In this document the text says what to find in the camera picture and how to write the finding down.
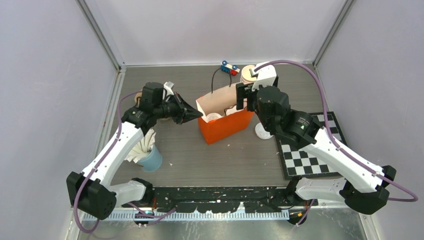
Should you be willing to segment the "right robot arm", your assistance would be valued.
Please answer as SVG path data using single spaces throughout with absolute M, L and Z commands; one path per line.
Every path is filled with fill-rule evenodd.
M 351 209 L 372 215 L 384 207 L 396 169 L 379 166 L 365 160 L 343 143 L 333 138 L 316 117 L 291 109 L 289 96 L 276 86 L 259 87 L 238 83 L 235 86 L 236 108 L 246 107 L 255 112 L 264 129 L 283 145 L 317 157 L 341 177 L 337 179 L 309 179 L 293 177 L 286 187 L 285 200 L 291 205 L 322 199 L 343 202 Z M 388 180 L 379 178 L 379 174 Z

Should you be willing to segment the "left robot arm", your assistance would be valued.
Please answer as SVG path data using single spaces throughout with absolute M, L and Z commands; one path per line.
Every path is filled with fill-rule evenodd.
M 130 152 L 159 119 L 171 118 L 181 125 L 203 116 L 165 83 L 148 82 L 139 93 L 135 105 L 119 117 L 116 132 L 96 158 L 81 172 L 72 171 L 66 178 L 74 211 L 104 220 L 115 207 L 125 204 L 136 202 L 148 207 L 154 199 L 153 185 L 138 177 L 112 185 L 118 168 L 127 159 L 140 160 Z

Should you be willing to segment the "orange paper bag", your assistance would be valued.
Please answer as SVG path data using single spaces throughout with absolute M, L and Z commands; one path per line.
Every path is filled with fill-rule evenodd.
M 247 107 L 234 114 L 225 115 L 226 109 L 236 105 L 236 84 L 233 83 L 232 76 L 229 76 L 227 85 L 215 89 L 214 75 L 220 70 L 218 68 L 213 73 L 210 92 L 195 101 L 197 110 L 203 113 L 203 116 L 197 119 L 198 127 L 209 145 L 246 129 L 254 115 Z M 206 116 L 210 113 L 218 113 L 222 118 L 206 122 Z

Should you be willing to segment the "white plastic cup lid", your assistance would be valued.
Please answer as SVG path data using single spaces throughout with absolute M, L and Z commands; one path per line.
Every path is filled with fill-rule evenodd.
M 234 105 L 234 106 L 232 106 L 232 107 L 230 107 L 230 108 L 228 108 L 228 109 L 225 110 L 225 115 L 226 116 L 229 116 L 229 115 L 232 115 L 234 113 L 237 113 L 238 111 L 239 110 L 237 110 L 237 106 Z

